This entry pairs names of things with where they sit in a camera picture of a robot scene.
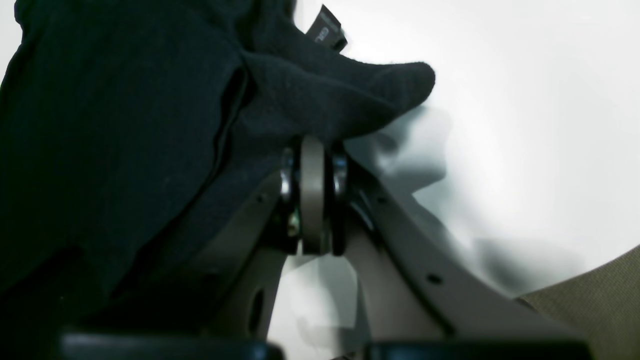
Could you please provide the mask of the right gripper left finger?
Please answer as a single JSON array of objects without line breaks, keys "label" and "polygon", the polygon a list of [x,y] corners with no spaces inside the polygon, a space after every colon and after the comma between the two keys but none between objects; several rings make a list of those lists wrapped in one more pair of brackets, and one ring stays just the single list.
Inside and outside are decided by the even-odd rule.
[{"label": "right gripper left finger", "polygon": [[267,342],[289,255],[326,253],[326,150],[305,136],[163,281],[66,329],[61,360],[283,360]]}]

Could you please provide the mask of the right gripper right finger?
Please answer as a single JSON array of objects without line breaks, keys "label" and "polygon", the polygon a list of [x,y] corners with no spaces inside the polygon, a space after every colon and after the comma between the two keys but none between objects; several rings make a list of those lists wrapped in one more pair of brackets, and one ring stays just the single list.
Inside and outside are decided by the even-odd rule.
[{"label": "right gripper right finger", "polygon": [[361,283],[369,341],[356,360],[591,360],[580,334],[466,271],[342,143],[331,148],[334,252]]}]

